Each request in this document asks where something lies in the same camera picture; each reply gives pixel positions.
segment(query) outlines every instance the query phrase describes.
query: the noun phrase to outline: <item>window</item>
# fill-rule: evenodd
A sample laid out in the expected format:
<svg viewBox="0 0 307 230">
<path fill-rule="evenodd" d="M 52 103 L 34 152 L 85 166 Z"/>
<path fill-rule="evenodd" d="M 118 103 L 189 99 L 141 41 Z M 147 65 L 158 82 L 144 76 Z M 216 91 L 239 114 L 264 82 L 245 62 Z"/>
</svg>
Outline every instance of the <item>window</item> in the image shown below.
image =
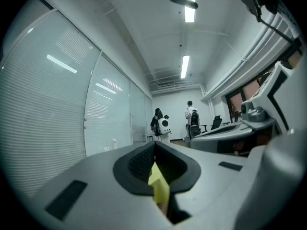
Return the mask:
<svg viewBox="0 0 307 230">
<path fill-rule="evenodd" d="M 243 91 L 244 91 L 246 99 L 249 100 L 254 95 L 254 93 L 257 92 L 258 89 L 259 89 L 259 84 L 257 80 L 254 80 L 250 84 L 243 87 Z"/>
<path fill-rule="evenodd" d="M 232 110 L 233 113 L 241 112 L 241 104 L 243 102 L 241 93 L 238 93 L 235 96 L 231 97 L 230 102 L 233 107 L 233 110 Z"/>
<path fill-rule="evenodd" d="M 301 42 L 298 39 L 296 39 L 295 42 L 297 45 L 301 46 L 301 49 L 303 50 Z M 300 54 L 292 46 L 290 46 L 264 71 L 259 73 L 256 77 L 254 77 L 238 89 L 227 94 L 226 100 L 228 104 L 231 122 L 233 122 L 233 119 L 236 115 L 241 115 L 242 102 L 249 100 L 257 92 L 261 83 L 265 80 L 265 77 L 269 75 L 268 72 L 271 73 L 272 71 L 274 71 L 274 65 L 277 61 L 280 61 L 284 67 L 293 69 L 300 61 L 300 59 Z"/>
</svg>

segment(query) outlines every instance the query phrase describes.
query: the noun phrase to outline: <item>wall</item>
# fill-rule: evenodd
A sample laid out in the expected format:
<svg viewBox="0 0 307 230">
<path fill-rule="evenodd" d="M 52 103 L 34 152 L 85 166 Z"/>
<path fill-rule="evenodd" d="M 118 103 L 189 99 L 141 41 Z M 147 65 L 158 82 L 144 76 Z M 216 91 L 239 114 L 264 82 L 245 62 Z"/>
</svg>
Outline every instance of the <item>wall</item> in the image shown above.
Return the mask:
<svg viewBox="0 0 307 230">
<path fill-rule="evenodd" d="M 192 101 L 193 106 L 197 108 L 201 125 L 208 125 L 207 128 L 210 129 L 213 122 L 210 109 L 207 101 L 205 103 L 200 101 L 201 97 L 200 90 L 186 90 L 153 96 L 153 111 L 160 108 L 163 115 L 169 116 L 169 123 L 172 128 L 172 134 L 169 134 L 170 139 L 181 139 L 187 135 L 186 124 L 188 121 L 185 118 L 184 111 L 188 107 L 188 101 Z"/>
<path fill-rule="evenodd" d="M 87 37 L 114 61 L 150 98 L 143 70 L 106 16 L 98 16 L 97 0 L 46 0 L 68 17 Z"/>
<path fill-rule="evenodd" d="M 247 11 L 241 1 L 238 3 L 235 5 L 236 12 L 229 36 L 222 42 L 216 61 L 204 74 L 207 90 L 210 90 L 240 60 L 263 26 Z M 262 18 L 266 19 L 268 15 L 269 12 L 262 8 Z"/>
<path fill-rule="evenodd" d="M 10 52 L 14 40 L 26 27 L 49 10 L 39 0 L 28 0 L 15 16 L 3 38 L 3 55 L 5 56 Z"/>
</svg>

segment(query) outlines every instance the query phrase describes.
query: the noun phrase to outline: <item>office chair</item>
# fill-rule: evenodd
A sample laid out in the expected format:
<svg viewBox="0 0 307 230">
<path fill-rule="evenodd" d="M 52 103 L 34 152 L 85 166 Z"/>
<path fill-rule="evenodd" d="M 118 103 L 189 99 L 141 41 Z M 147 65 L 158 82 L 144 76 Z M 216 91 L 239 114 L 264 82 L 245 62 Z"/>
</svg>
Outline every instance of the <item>office chair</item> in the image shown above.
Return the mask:
<svg viewBox="0 0 307 230">
<path fill-rule="evenodd" d="M 211 126 L 211 130 L 218 128 L 221 125 L 221 123 L 222 123 L 221 116 L 220 115 L 219 116 L 215 116 L 214 120 L 213 120 L 213 124 L 210 125 Z M 202 134 L 207 132 L 207 125 L 203 125 L 203 126 L 205 126 L 205 131 L 203 131 Z"/>
</svg>

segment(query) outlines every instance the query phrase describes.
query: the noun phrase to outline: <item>person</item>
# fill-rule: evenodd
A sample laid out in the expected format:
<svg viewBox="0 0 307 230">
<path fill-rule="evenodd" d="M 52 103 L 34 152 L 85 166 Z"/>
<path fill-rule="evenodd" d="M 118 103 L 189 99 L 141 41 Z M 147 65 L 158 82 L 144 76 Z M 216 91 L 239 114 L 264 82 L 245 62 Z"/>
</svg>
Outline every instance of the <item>person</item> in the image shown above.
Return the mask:
<svg viewBox="0 0 307 230">
<path fill-rule="evenodd" d="M 191 115 L 193 113 L 193 110 L 197 111 L 197 108 L 193 107 L 193 102 L 192 101 L 188 101 L 188 108 L 185 110 L 184 113 L 185 113 L 186 119 L 188 120 L 188 133 L 189 133 L 190 139 L 192 138 L 191 134 L 190 134 L 190 127 L 191 127 L 190 117 L 191 117 Z"/>
<path fill-rule="evenodd" d="M 186 119 L 189 120 L 191 114 L 193 113 L 193 110 L 197 111 L 196 107 L 193 107 L 193 102 L 192 101 L 188 101 L 188 108 L 185 110 L 185 115 L 186 115 Z"/>
<path fill-rule="evenodd" d="M 162 118 L 162 117 L 163 117 L 163 114 L 162 114 L 160 108 L 157 108 L 157 109 L 155 110 L 155 113 L 154 113 L 154 117 L 153 117 L 153 119 L 152 119 L 152 122 L 150 123 L 151 131 L 154 131 L 154 130 L 155 130 L 155 136 L 159 136 L 159 135 L 160 135 L 158 129 L 157 129 L 157 128 L 155 129 L 154 127 L 157 127 L 157 126 L 158 126 L 158 120 L 159 120 L 160 118 Z"/>
<path fill-rule="evenodd" d="M 160 108 L 157 108 L 157 109 L 155 110 L 155 113 L 154 113 L 154 117 L 153 117 L 153 119 L 152 119 L 152 122 L 150 123 L 151 131 L 152 131 L 152 132 L 155 132 L 155 136 L 158 137 L 158 139 L 159 139 L 159 137 L 160 137 L 160 138 L 161 138 L 161 141 L 162 141 L 163 143 L 169 143 L 170 140 L 169 140 L 169 138 L 168 138 L 168 134 L 161 135 L 161 134 L 159 133 L 158 128 L 157 128 L 157 127 L 158 127 L 158 120 L 159 120 L 160 118 L 163 118 L 163 114 L 162 114 Z"/>
</svg>

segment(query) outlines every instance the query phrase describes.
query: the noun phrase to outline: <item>window blinds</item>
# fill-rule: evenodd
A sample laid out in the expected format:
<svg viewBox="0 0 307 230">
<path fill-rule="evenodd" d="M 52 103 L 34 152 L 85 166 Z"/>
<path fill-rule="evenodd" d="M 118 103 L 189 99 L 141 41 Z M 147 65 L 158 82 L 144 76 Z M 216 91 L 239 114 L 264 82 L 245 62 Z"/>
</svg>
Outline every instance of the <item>window blinds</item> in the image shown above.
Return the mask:
<svg viewBox="0 0 307 230">
<path fill-rule="evenodd" d="M 54 12 L 28 31 L 1 66 L 3 165 L 29 196 L 85 157 L 85 99 L 98 55 Z"/>
<path fill-rule="evenodd" d="M 85 109 L 85 147 L 90 156 L 132 144 L 130 80 L 103 56 L 93 71 Z"/>
<path fill-rule="evenodd" d="M 131 120 L 133 143 L 145 141 L 145 94 L 131 82 Z"/>
</svg>

